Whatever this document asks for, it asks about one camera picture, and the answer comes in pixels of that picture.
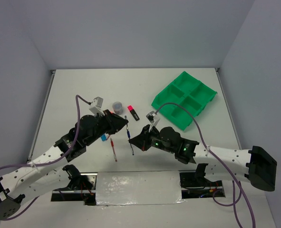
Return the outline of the blue gel pen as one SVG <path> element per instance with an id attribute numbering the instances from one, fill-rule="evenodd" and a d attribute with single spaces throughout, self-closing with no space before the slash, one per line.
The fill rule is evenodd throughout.
<path id="1" fill-rule="evenodd" d="M 128 128 L 128 124 L 126 124 L 126 133 L 127 133 L 128 140 L 130 140 L 131 136 L 130 136 L 130 131 L 129 131 L 129 128 Z M 132 147 L 132 144 L 131 143 L 129 143 L 129 144 L 130 144 L 130 148 L 131 148 L 131 153 L 134 156 L 135 153 L 134 153 L 134 149 Z"/>

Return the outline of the red gel pen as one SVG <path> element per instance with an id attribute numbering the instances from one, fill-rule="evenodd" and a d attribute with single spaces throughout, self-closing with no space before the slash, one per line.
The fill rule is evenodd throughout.
<path id="1" fill-rule="evenodd" d="M 115 151 L 114 142 L 113 142 L 112 138 L 110 138 L 110 143 L 111 143 L 111 147 L 112 147 L 115 162 L 117 162 L 116 151 Z"/>

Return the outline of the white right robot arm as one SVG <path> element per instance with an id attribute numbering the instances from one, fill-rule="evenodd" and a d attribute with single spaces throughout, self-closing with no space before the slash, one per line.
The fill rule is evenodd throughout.
<path id="1" fill-rule="evenodd" d="M 195 182 L 205 186 L 209 182 L 248 182 L 262 191 L 274 191 L 277 162 L 262 147 L 250 150 L 231 150 L 181 137 L 172 127 L 157 130 L 146 125 L 129 143 L 142 151 L 151 147 L 172 153 L 183 164 L 196 164 Z"/>

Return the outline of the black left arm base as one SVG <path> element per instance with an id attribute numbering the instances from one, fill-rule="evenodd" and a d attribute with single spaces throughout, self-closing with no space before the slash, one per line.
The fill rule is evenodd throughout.
<path id="1" fill-rule="evenodd" d="M 51 201 L 80 201 L 86 206 L 95 206 L 97 173 L 80 173 L 74 165 L 66 165 L 62 170 L 68 174 L 68 185 L 53 190 Z"/>

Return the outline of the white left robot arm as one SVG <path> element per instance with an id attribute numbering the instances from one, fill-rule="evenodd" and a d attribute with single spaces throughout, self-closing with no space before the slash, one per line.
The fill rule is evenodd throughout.
<path id="1" fill-rule="evenodd" d="M 16 212 L 29 200 L 65 184 L 70 189 L 81 185 L 81 174 L 69 162 L 86 152 L 86 147 L 104 134 L 116 134 L 128 120 L 104 110 L 102 115 L 80 117 L 75 127 L 46 152 L 16 170 L 0 176 L 0 220 L 16 218 Z"/>

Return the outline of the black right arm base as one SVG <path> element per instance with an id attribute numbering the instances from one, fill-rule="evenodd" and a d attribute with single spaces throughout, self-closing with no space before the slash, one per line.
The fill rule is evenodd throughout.
<path id="1" fill-rule="evenodd" d="M 220 180 L 211 182 L 205 178 L 207 164 L 198 164 L 194 171 L 179 171 L 182 199 L 225 197 Z"/>

